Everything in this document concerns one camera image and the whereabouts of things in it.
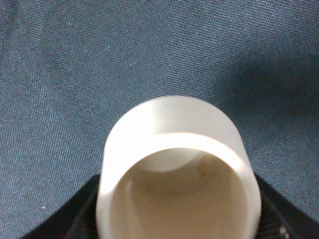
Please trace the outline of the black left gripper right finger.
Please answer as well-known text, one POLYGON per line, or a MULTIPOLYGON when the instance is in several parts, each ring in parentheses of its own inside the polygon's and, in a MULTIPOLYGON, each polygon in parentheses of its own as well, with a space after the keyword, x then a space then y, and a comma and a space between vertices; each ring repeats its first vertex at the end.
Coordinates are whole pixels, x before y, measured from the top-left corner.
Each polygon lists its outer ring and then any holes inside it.
POLYGON ((255 174, 262 199, 262 210, 255 238, 317 239, 319 224, 255 174))

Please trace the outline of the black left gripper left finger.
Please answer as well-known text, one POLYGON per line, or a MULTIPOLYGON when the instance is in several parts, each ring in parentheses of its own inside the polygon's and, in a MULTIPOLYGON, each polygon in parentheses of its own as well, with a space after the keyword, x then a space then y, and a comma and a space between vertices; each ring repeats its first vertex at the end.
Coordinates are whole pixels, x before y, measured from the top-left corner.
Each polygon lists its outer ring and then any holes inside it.
POLYGON ((49 219, 25 239, 97 239, 96 200, 100 176, 94 175, 49 219))

